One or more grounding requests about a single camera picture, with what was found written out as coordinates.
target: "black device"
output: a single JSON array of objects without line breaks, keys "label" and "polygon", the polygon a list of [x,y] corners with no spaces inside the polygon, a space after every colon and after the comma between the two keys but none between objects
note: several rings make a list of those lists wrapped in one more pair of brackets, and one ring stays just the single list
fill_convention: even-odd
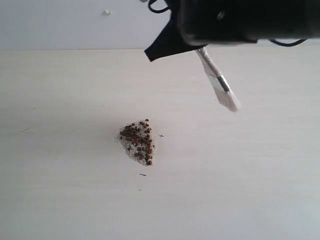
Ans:
[{"label": "black device", "polygon": [[[150,61],[193,51],[208,44],[255,44],[270,40],[293,47],[320,38],[320,0],[164,0],[168,24],[145,50]],[[282,43],[275,39],[300,39]]]}]

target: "white wall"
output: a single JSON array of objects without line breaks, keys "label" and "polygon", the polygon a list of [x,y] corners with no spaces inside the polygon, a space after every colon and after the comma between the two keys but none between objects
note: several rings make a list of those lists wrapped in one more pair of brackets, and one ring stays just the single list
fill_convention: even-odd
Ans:
[{"label": "white wall", "polygon": [[0,0],[0,50],[145,49],[169,15],[139,0]]},{"label": "white wall", "polygon": [[[320,239],[320,47],[210,54],[236,114],[194,52],[0,52],[0,239]],[[152,167],[114,142],[141,118]]]}]

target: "paintbrush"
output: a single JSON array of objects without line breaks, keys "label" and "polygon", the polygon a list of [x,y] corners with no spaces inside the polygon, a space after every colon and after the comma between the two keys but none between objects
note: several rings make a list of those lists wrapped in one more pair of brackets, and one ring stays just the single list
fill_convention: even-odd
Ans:
[{"label": "paintbrush", "polygon": [[195,50],[201,59],[204,72],[209,78],[214,92],[220,104],[227,107],[232,112],[237,112],[241,108],[241,103],[232,92],[222,72],[211,60],[205,47]]}]

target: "brush bristles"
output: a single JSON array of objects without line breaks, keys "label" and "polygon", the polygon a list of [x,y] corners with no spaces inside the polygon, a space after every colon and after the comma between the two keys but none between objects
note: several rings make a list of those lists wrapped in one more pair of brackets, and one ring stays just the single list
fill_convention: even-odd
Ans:
[{"label": "brush bristles", "polygon": [[225,92],[215,87],[213,89],[219,103],[228,108],[231,112],[235,113],[241,108],[241,103],[232,90]]}]

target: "black wire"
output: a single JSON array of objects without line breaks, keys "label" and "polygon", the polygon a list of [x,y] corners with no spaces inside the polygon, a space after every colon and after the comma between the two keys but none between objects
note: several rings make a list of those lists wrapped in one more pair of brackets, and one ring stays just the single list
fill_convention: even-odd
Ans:
[{"label": "black wire", "polygon": [[151,5],[154,4],[156,1],[157,1],[157,0],[150,0],[150,1],[148,2],[148,8],[149,8],[149,10],[150,10],[151,12],[153,12],[153,13],[155,13],[155,14],[162,14],[162,13],[164,13],[164,12],[166,12],[166,11],[168,11],[168,10],[170,9],[170,7],[168,7],[168,6],[165,7],[164,9],[161,9],[161,10],[153,9],[153,8],[151,7]]},{"label": "black wire", "polygon": [[304,43],[305,41],[307,41],[308,39],[300,39],[298,41],[295,41],[295,42],[291,42],[291,43],[284,43],[284,42],[280,42],[280,41],[277,41],[275,39],[270,39],[269,41],[275,45],[278,45],[278,46],[281,46],[281,47],[294,47],[294,46],[297,46],[299,44],[302,44]]}]

